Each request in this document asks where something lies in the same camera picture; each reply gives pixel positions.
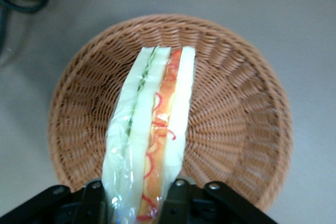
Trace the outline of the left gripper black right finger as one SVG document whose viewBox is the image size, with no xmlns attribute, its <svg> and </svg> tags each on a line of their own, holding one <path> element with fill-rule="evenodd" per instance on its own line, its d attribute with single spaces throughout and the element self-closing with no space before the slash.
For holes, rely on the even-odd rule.
<svg viewBox="0 0 336 224">
<path fill-rule="evenodd" d="M 157 222 L 276 223 L 226 184 L 213 181 L 199 188 L 189 178 L 171 184 Z"/>
</svg>

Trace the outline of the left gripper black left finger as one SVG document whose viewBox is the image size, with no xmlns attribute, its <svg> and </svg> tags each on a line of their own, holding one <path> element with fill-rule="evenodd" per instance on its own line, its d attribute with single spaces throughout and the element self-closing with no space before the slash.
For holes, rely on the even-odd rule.
<svg viewBox="0 0 336 224">
<path fill-rule="evenodd" d="M 54 185 L 1 216 L 1 223 L 107 223 L 107 204 L 100 179 L 72 192 Z"/>
</svg>

